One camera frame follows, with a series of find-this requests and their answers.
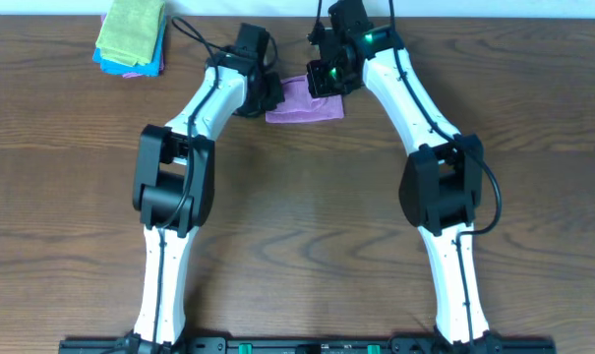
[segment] green connector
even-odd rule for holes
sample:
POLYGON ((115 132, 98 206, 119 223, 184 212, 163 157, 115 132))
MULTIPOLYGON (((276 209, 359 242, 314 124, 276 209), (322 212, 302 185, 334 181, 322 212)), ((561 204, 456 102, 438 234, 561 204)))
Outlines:
POLYGON ((240 344, 238 346, 238 354, 251 354, 253 351, 254 347, 251 344, 240 344))
POLYGON ((368 345, 367 354, 380 354, 380 345, 368 345))

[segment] black bracket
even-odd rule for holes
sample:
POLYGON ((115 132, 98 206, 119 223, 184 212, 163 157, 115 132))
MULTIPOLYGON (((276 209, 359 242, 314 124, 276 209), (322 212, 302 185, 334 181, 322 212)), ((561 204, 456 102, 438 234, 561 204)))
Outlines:
POLYGON ((236 115, 257 117, 265 111, 275 109, 279 102, 284 101, 279 74, 268 72, 264 63, 269 39, 270 34, 266 29, 241 24, 236 43, 214 55, 216 65, 237 70, 249 80, 247 98, 234 113, 236 115))
MULTIPOLYGON (((149 354, 151 346, 137 337, 132 341, 63 340, 59 354, 101 354, 119 349, 125 354, 149 354)), ((469 344, 449 344, 438 333, 401 334, 386 338, 255 339, 197 337, 160 346, 159 354, 554 354, 552 339, 503 338, 487 332, 469 344)))
POLYGON ((181 238, 208 219, 214 196, 214 141, 197 136, 190 147, 185 136, 172 133, 170 128, 147 125, 140 135, 133 185, 133 208, 141 212, 144 225, 158 225, 172 215, 181 200, 185 178, 192 178, 190 193, 169 226, 181 238), (172 163, 176 157, 187 159, 190 148, 191 176, 159 169, 160 163, 172 163))
POLYGON ((408 222, 424 226, 436 236, 460 222, 469 225, 481 203, 483 170, 468 155, 483 160, 483 146, 476 135, 454 137, 454 144, 422 145, 408 155, 399 186, 399 202, 408 222))
POLYGON ((308 35, 319 46, 321 59, 308 63, 312 97, 349 94, 363 84, 363 64, 381 50, 404 43, 389 26, 374 29, 362 0, 339 0, 327 10, 332 28, 317 23, 308 35))

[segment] wood grain surface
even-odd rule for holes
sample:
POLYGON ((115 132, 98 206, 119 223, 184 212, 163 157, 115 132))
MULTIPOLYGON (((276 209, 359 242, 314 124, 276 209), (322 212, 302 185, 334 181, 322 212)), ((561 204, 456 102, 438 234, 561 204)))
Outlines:
MULTIPOLYGON (((317 55, 305 39, 312 19, 190 20, 222 44, 241 21, 266 27, 282 77, 304 74, 317 55)), ((98 29, 97 16, 0 17, 2 353, 121 335, 140 309, 138 137, 180 112, 207 54, 171 30, 164 74, 123 80, 91 62, 98 29)), ((444 115, 483 141, 504 192, 501 224, 474 246, 490 326, 595 353, 595 21, 400 19, 398 30, 444 115)), ((365 89, 343 104, 333 122, 228 123, 190 259, 190 328, 430 330, 428 257, 396 196, 399 137, 365 89)), ((484 191, 479 225, 494 212, 487 181, 484 191)))

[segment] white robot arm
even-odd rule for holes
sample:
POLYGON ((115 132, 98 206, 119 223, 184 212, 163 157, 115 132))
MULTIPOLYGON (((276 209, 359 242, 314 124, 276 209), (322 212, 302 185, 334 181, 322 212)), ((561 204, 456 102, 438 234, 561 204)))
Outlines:
MULTIPOLYGON (((241 107, 247 98, 247 77, 237 70, 218 67, 220 80, 214 93, 197 113, 197 119, 192 129, 193 137, 205 137, 215 141, 232 113, 241 107)), ((173 134, 186 136, 188 131, 188 117, 208 94, 214 85, 215 69, 206 69, 203 84, 195 93, 186 107, 166 127, 173 134)), ((186 165, 187 158, 178 156, 173 158, 175 163, 186 165)), ((136 321, 134 332, 143 340, 153 341, 153 331, 156 325, 155 341, 157 343, 174 343, 186 322, 183 303, 186 284, 186 271, 190 248, 199 226, 194 226, 181 238, 177 230, 160 229, 157 226, 145 227, 147 241, 147 269, 145 274, 144 295, 142 308, 136 321), (160 242, 163 239, 163 255, 160 242), (157 316, 157 304, 160 304, 157 316)))
POLYGON ((450 344, 473 345, 489 330, 471 235, 486 168, 482 145, 476 136, 462 137, 433 103, 393 23, 375 29, 361 0, 339 0, 328 13, 332 28, 317 22, 309 35, 321 53, 321 60, 308 64, 309 91, 314 97, 348 94, 364 84, 385 108, 408 155, 399 198, 428 250, 437 330, 450 344), (440 171, 442 165, 449 166, 447 172, 440 171))
POLYGON ((183 111, 142 132, 133 204, 145 225, 147 268, 134 335, 145 343, 173 344, 184 328, 190 248, 213 200, 214 142, 234 112, 253 116, 283 100, 279 76, 263 63, 269 40, 264 29, 243 24, 236 44, 210 57, 183 111), (159 170, 172 162, 186 166, 185 176, 159 170))
MULTIPOLYGON (((430 148, 442 146, 448 142, 438 135, 427 123, 415 103, 409 90, 399 79, 397 66, 393 57, 393 48, 375 54, 365 60, 363 66, 363 82, 373 92, 387 111, 395 130, 400 135, 406 154, 411 154, 420 146, 430 148)), ((450 136, 458 135, 458 130, 442 115, 437 106, 420 84, 410 63, 406 49, 399 49, 398 55, 402 72, 406 73, 408 83, 428 113, 434 117, 439 127, 450 136)), ((418 230, 426 244, 430 258, 435 292, 437 293, 437 328, 444 338, 450 342, 468 342, 466 300, 463 289, 461 267, 457 254, 457 236, 463 231, 470 231, 473 225, 465 222, 444 228, 442 235, 436 236, 423 226, 418 230)), ((474 260, 472 257, 472 236, 460 238, 464 276, 469 292, 471 327, 473 339, 480 338, 489 330, 478 296, 474 260)))

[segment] pink towel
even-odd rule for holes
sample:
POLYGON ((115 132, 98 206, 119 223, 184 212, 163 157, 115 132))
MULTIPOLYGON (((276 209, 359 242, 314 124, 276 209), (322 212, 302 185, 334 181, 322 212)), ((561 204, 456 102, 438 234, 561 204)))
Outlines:
POLYGON ((343 102, 340 95, 312 98, 308 92, 308 79, 299 76, 281 81, 284 101, 267 112, 269 123, 307 123, 343 118, 343 102))

